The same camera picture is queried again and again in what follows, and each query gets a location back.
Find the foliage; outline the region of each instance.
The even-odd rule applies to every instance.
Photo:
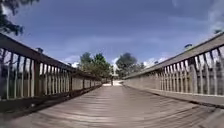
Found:
[[[6,14],[3,14],[3,7],[12,12],[13,15],[18,13],[20,6],[32,4],[39,0],[0,0],[0,33],[11,33],[18,35],[23,32],[23,27],[12,23]]]
[[[98,77],[108,77],[111,73],[110,64],[102,53],[96,54],[93,58],[91,58],[90,53],[84,53],[80,57],[79,68]]]
[[[116,65],[118,67],[116,73],[120,78],[145,68],[143,63],[137,64],[137,59],[130,53],[124,53],[121,55],[117,60]]]

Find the tree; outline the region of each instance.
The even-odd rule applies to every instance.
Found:
[[[8,20],[6,14],[3,14],[3,7],[12,12],[13,15],[18,13],[20,6],[32,4],[39,0],[0,0],[0,33],[11,33],[18,35],[23,32],[23,27],[16,25]]]
[[[111,71],[110,64],[102,53],[91,58],[91,54],[88,52],[80,57],[79,69],[98,77],[109,77]]]
[[[94,70],[92,74],[101,77],[108,77],[110,75],[110,64],[106,62],[102,53],[96,54],[93,59]]]
[[[78,67],[85,72],[90,72],[91,73],[91,69],[92,67],[92,58],[90,57],[90,53],[89,52],[85,52],[81,57],[80,57],[80,64],[78,65]]]
[[[116,65],[118,70],[116,73],[119,77],[124,77],[133,72],[133,67],[136,66],[137,59],[133,57],[130,53],[124,53],[117,60]]]

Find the wooden post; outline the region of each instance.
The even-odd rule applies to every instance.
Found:
[[[196,74],[196,62],[195,58],[191,57],[188,60],[188,66],[190,68],[189,75],[190,75],[190,92],[197,93],[197,74]]]
[[[31,97],[40,95],[39,78],[40,78],[40,62],[34,60],[32,66]]]

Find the sky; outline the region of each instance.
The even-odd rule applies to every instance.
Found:
[[[224,0],[40,0],[10,19],[24,26],[12,38],[76,64],[80,55],[107,61],[130,52],[151,66],[197,45],[223,28]]]

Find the handrail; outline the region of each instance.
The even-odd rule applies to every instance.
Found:
[[[101,84],[101,78],[0,33],[0,102],[64,94]]]
[[[124,84],[163,96],[223,105],[224,32],[150,68],[124,78]]]
[[[154,70],[157,70],[157,69],[160,69],[164,66],[168,66],[168,65],[171,65],[171,64],[174,64],[174,63],[178,63],[180,61],[183,61],[183,60],[186,60],[186,59],[189,59],[191,57],[194,57],[194,56],[197,56],[197,55],[200,55],[200,54],[203,54],[205,52],[208,52],[209,50],[213,50],[213,49],[216,49],[218,47],[221,47],[224,45],[224,41],[221,41],[221,40],[224,40],[224,32],[206,40],[205,42],[197,45],[197,46],[194,46],[193,48],[187,50],[187,51],[184,51],[174,57],[171,57],[161,63],[158,63],[150,68],[147,68],[145,70],[142,70],[140,72],[136,72],[136,73],[133,73],[127,77],[125,77],[124,79],[128,79],[128,78],[131,78],[131,77],[135,77],[135,76],[139,76],[139,75],[142,75],[142,74],[145,74],[147,72],[151,72],[151,71],[154,71]]]

